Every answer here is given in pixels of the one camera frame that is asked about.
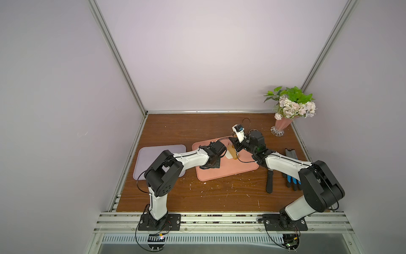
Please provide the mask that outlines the small dough piece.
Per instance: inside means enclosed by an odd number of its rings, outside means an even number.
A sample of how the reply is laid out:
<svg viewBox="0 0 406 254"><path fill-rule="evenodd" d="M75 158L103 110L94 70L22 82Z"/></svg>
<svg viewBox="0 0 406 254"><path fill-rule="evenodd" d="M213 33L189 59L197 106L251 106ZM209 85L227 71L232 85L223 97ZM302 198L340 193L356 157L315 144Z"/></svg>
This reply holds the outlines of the small dough piece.
<svg viewBox="0 0 406 254"><path fill-rule="evenodd" d="M230 153L229 150L226 151L225 157L226 157L227 159L233 159L233 158L234 158L233 155Z"/></svg>

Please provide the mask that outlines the wooden rolling pin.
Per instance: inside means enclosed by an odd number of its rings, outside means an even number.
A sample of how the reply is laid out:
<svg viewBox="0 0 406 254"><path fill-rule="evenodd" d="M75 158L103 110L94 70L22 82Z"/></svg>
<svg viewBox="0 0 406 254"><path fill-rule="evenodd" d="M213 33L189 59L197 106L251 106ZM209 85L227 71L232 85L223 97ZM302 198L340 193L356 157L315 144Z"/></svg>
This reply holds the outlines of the wooden rolling pin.
<svg viewBox="0 0 406 254"><path fill-rule="evenodd" d="M233 160L238 160L238 158L239 158L238 154L237 154L237 152L235 150L235 147L234 147L234 145L232 143L227 145L227 150L229 150L230 153L233 155L233 157L234 157Z"/></svg>

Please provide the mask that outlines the pink silicone mat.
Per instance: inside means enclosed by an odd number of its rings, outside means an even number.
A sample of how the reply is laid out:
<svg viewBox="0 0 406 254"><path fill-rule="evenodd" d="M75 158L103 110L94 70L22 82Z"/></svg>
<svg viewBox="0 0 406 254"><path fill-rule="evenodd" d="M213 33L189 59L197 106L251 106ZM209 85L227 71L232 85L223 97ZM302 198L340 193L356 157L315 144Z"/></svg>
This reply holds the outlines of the pink silicone mat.
<svg viewBox="0 0 406 254"><path fill-rule="evenodd" d="M230 144L229 139L221 140L226 146ZM253 161L252 156L245 150L240 151L238 160L227 159L225 156L221 159L220 168L200 169L196 167L197 178L202 181L211 181L214 179L245 173L259 168L259 165Z"/></svg>

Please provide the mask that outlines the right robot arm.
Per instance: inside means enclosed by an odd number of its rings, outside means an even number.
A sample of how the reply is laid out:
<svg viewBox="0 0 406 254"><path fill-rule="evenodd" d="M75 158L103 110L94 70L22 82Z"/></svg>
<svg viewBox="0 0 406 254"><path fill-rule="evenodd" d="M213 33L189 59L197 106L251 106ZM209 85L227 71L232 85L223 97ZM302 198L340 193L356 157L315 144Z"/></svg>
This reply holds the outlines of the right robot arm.
<svg viewBox="0 0 406 254"><path fill-rule="evenodd" d="M305 162L293 159L266 147L259 131L245 133L240 124L232 127L235 137L230 138L236 152L245 150L258 165L269 171L279 171L301 183L303 196L285 206L281 217L298 221L316 212L324 212L344 198L345 191L327 164L323 161Z"/></svg>

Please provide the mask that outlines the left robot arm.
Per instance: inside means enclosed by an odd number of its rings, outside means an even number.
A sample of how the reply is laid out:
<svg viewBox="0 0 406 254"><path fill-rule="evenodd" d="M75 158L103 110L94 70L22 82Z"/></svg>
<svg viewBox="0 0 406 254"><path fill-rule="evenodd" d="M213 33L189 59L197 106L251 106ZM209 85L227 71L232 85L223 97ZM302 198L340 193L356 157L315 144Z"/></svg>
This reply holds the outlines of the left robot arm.
<svg viewBox="0 0 406 254"><path fill-rule="evenodd" d="M226 146L221 141L185 153L165 150L144 173L150 195L149 214L152 220L162 221L168 214L167 198L180 174L190 168L220 168Z"/></svg>

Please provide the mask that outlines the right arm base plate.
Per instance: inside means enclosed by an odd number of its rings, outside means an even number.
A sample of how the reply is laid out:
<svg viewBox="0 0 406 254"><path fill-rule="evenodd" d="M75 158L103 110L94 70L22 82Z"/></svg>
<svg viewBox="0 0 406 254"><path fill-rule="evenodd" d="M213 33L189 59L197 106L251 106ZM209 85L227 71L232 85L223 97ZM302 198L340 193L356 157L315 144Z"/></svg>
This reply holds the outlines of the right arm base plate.
<svg viewBox="0 0 406 254"><path fill-rule="evenodd" d="M304 218L293 221L283 214L263 214L258 222L268 231L308 231Z"/></svg>

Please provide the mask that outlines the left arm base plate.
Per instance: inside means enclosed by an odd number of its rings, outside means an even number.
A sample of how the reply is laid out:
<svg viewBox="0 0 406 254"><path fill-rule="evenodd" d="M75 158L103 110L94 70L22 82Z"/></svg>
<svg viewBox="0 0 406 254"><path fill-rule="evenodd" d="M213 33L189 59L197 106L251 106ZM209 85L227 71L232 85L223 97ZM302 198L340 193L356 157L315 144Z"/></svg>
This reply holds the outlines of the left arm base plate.
<svg viewBox="0 0 406 254"><path fill-rule="evenodd" d="M141 215L138 225L139 231L179 231L181 214L166 214L159 220L156 220L150 214Z"/></svg>

